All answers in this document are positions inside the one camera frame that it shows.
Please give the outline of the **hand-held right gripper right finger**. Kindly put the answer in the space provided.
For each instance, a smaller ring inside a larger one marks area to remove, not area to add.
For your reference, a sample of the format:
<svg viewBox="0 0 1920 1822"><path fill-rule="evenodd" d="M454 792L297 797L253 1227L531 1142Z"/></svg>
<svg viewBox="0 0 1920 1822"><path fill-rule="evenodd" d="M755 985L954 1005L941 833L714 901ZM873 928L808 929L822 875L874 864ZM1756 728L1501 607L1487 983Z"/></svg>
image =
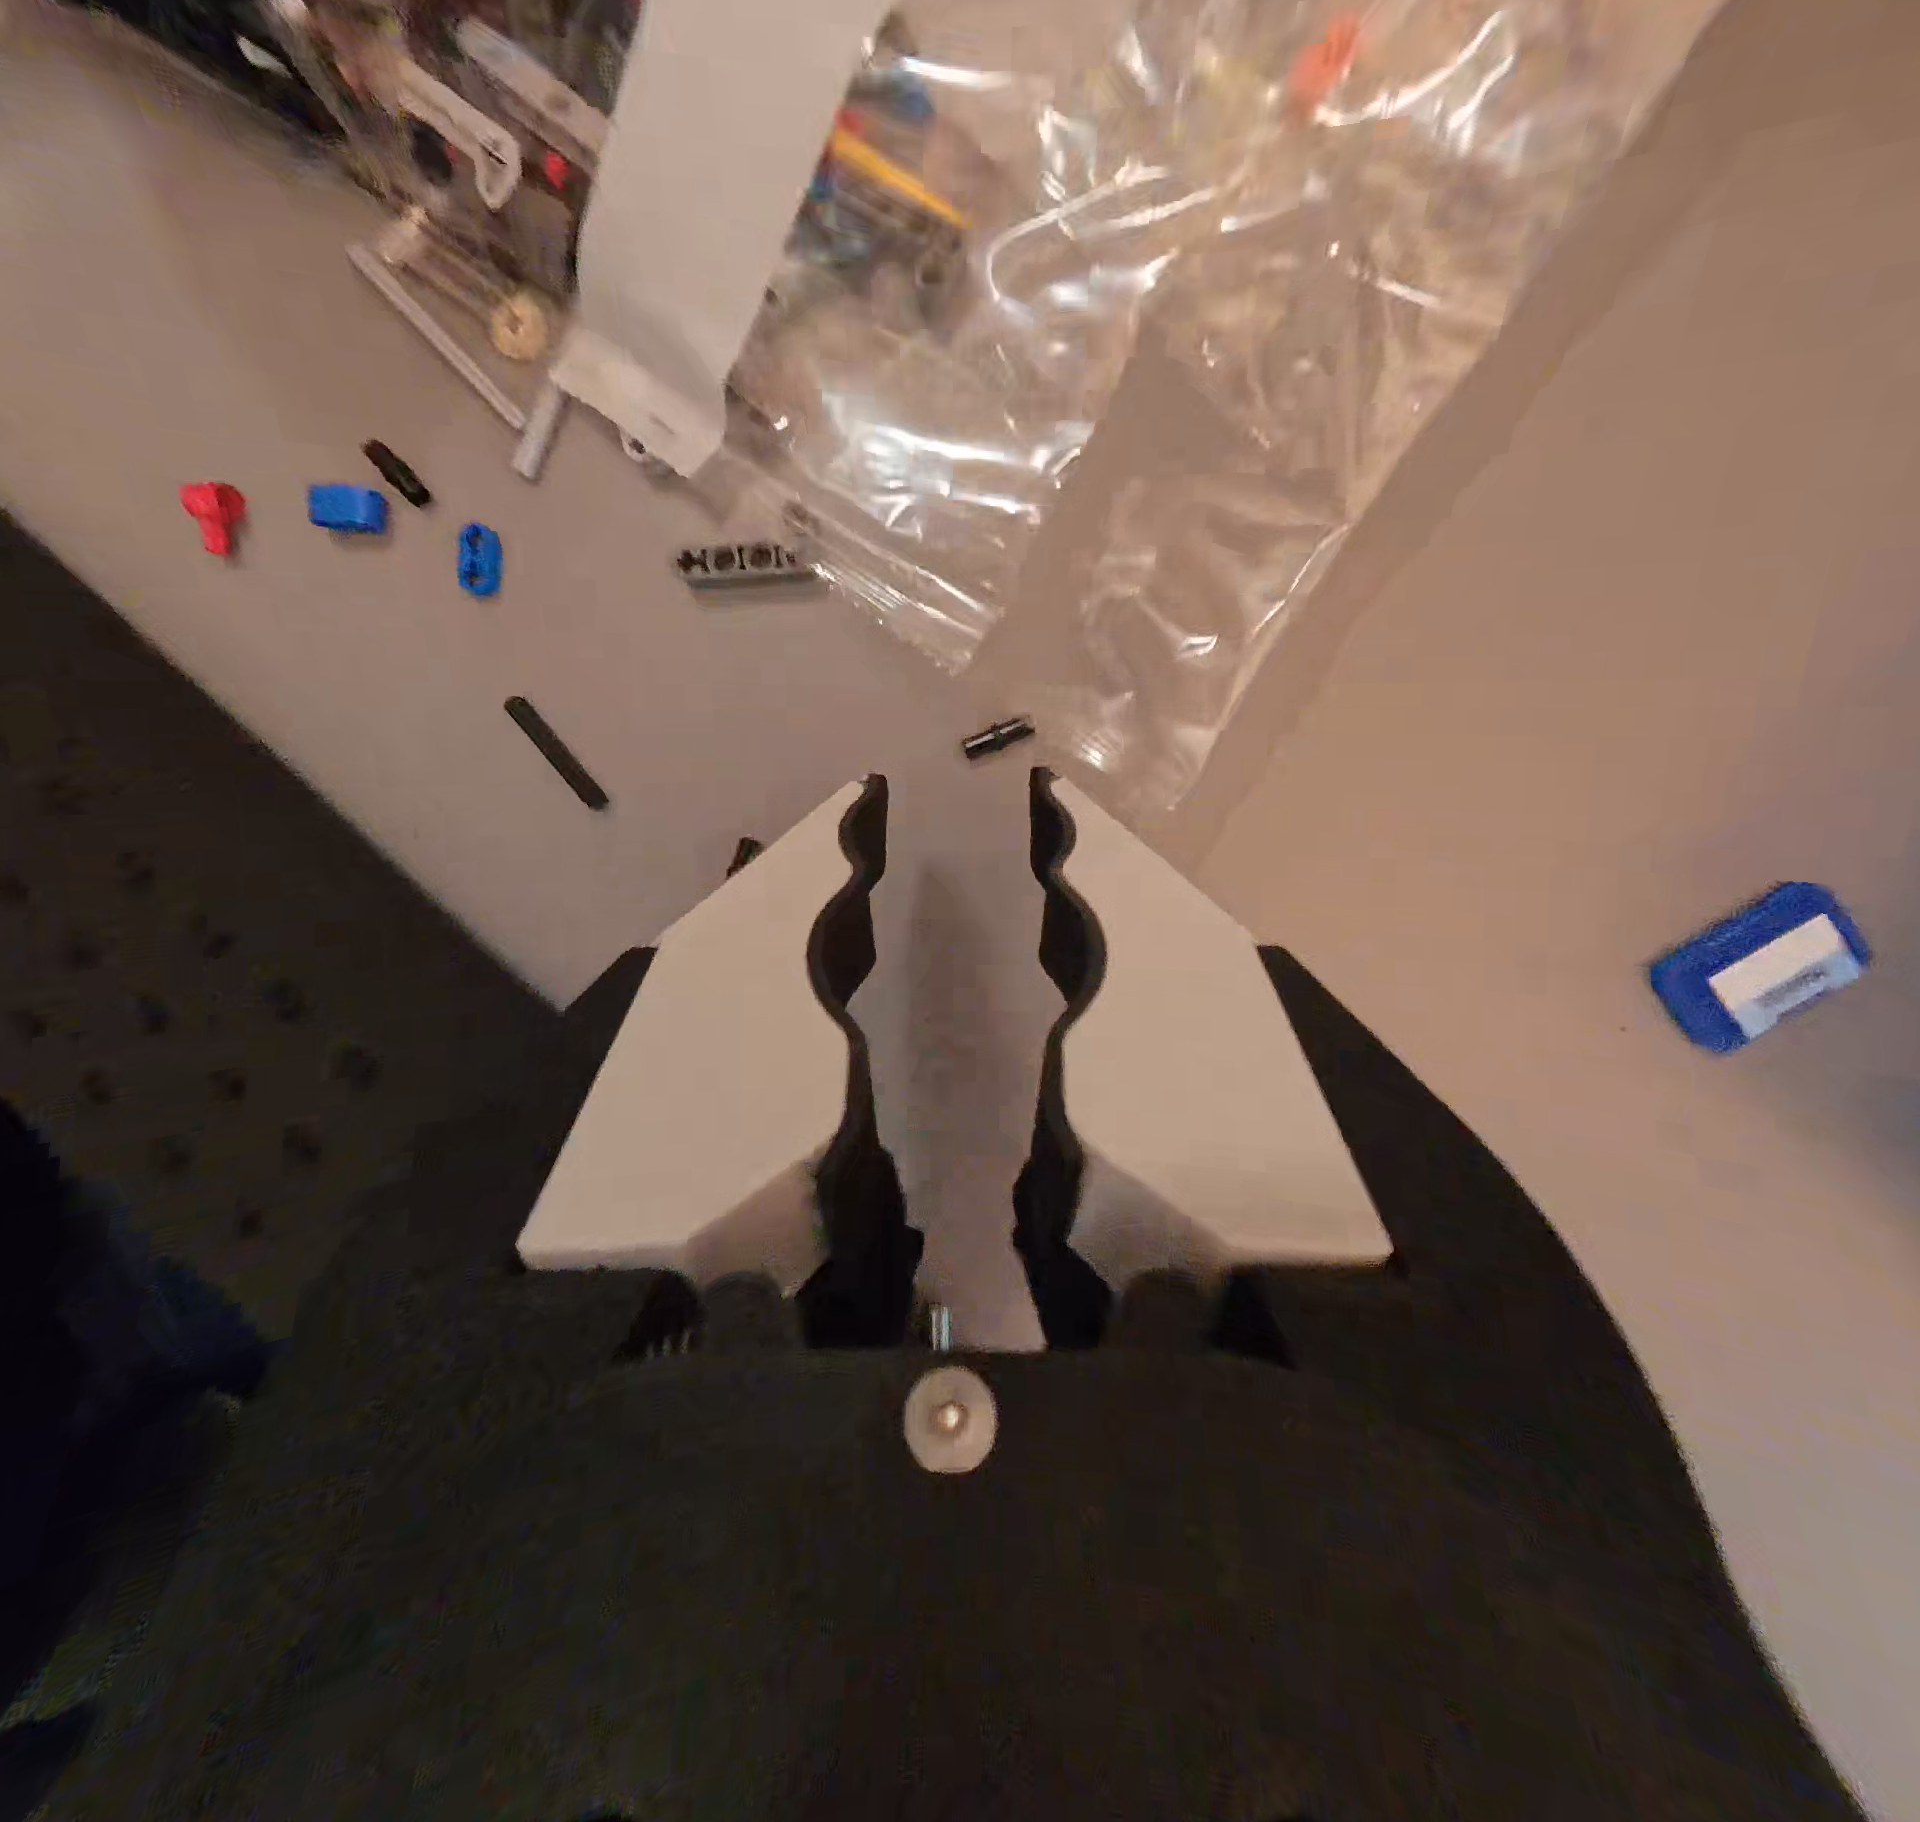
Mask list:
<svg viewBox="0 0 1920 1822"><path fill-rule="evenodd" d="M1092 1351L1147 1278L1205 1314L1267 1269L1395 1256L1255 934L1049 767L1029 776L1044 1039L1015 1252L1044 1346Z"/></svg>

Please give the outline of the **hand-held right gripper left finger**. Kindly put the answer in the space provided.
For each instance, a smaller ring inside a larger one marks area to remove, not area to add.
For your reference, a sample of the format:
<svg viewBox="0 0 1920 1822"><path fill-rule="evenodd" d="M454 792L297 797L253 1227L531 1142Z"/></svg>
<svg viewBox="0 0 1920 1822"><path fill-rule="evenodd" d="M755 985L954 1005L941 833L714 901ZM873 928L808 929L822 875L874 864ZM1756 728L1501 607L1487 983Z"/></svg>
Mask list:
<svg viewBox="0 0 1920 1822"><path fill-rule="evenodd" d="M877 966L887 777L850 780L647 948L514 1240L531 1272L767 1281L825 1348L896 1348L911 1221L854 997Z"/></svg>

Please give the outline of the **clear plastic lego parts bag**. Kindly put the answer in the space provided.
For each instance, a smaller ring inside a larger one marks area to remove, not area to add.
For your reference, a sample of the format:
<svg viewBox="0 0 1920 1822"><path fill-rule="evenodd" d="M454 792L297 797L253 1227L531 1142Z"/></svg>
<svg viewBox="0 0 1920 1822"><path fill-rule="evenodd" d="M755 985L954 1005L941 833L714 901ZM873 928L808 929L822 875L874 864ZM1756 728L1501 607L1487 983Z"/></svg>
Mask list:
<svg viewBox="0 0 1920 1822"><path fill-rule="evenodd" d="M1126 491L1196 537L1083 543L1041 677L1149 815L1726 1L238 0L379 231L551 307L565 427L946 669L1180 367L1262 474Z"/></svg>

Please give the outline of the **black lego axle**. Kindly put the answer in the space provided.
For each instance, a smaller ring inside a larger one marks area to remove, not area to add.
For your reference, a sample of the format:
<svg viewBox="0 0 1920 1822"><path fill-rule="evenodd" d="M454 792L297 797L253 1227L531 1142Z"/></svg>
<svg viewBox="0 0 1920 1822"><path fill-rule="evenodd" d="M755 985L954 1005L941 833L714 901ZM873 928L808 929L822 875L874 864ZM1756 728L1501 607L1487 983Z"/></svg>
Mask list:
<svg viewBox="0 0 1920 1822"><path fill-rule="evenodd" d="M606 788L529 698L511 695L504 711L576 801L584 801L590 812L605 812L611 806Z"/></svg>

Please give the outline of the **dark grey lego beam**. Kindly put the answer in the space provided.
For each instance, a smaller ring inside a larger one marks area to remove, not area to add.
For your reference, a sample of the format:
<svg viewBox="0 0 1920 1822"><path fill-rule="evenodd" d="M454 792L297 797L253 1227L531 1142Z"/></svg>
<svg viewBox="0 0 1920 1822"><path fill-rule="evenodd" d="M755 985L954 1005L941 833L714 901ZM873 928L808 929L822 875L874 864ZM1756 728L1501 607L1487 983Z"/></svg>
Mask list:
<svg viewBox="0 0 1920 1822"><path fill-rule="evenodd" d="M704 596L810 584L822 578L808 553L774 537L688 546L673 555L679 580Z"/></svg>

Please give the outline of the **long light grey lego beam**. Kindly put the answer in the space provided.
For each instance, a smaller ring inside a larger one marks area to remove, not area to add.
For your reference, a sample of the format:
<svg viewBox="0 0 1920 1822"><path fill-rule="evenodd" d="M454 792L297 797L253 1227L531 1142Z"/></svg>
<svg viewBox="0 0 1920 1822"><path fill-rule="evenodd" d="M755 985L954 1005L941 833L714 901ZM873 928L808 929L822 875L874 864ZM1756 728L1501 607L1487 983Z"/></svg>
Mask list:
<svg viewBox="0 0 1920 1822"><path fill-rule="evenodd" d="M345 255L397 321L511 432L511 472L528 485L541 481L567 416L553 375L553 308L547 304L553 329L545 359L509 361L492 345L489 308L509 291L534 289L407 224L351 241Z"/></svg>

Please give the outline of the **blue block white label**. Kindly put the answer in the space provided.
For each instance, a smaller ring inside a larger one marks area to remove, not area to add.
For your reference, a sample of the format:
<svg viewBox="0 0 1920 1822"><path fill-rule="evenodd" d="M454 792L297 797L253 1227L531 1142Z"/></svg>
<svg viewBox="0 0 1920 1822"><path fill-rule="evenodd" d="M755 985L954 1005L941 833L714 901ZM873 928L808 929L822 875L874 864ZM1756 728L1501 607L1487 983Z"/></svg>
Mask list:
<svg viewBox="0 0 1920 1822"><path fill-rule="evenodd" d="M1678 1033L1726 1056L1855 985L1876 951L1836 893L1784 880L1653 957L1645 980Z"/></svg>

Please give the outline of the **black perforated table edge pad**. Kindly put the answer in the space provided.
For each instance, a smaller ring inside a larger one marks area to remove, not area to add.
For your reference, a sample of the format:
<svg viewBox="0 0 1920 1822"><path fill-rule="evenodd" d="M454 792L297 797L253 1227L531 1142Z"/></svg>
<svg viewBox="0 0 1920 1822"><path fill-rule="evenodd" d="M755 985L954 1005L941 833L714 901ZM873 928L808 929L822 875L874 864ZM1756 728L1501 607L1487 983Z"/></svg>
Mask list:
<svg viewBox="0 0 1920 1822"><path fill-rule="evenodd" d="M561 1014L13 520L3 757L4 1097L287 1334Z"/></svg>

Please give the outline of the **person's navy jacket torso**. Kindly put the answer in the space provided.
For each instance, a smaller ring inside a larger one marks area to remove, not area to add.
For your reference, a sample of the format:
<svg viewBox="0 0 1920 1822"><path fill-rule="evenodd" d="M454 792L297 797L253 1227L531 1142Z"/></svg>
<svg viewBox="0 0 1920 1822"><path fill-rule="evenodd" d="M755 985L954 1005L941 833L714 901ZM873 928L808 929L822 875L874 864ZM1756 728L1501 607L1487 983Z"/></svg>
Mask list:
<svg viewBox="0 0 1920 1822"><path fill-rule="evenodd" d="M3 1109L3 1685L52 1659L108 1538L208 1400L252 1400L275 1346L191 1265Z"/></svg>

